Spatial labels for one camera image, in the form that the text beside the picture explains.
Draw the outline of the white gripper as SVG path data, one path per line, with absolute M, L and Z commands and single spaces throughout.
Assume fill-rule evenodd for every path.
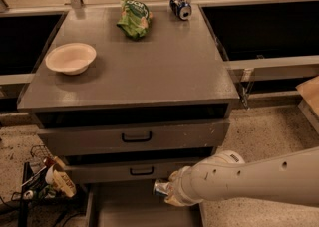
M 191 171 L 192 168 L 186 166 L 169 176 L 170 196 L 164 199 L 165 203 L 176 207 L 183 207 L 184 205 L 195 205 L 203 201 L 191 185 Z

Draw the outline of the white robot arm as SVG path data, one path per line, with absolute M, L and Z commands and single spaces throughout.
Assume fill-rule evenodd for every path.
M 192 206 L 239 197 L 318 205 L 319 148 L 250 163 L 233 151 L 223 151 L 175 172 L 165 202 Z

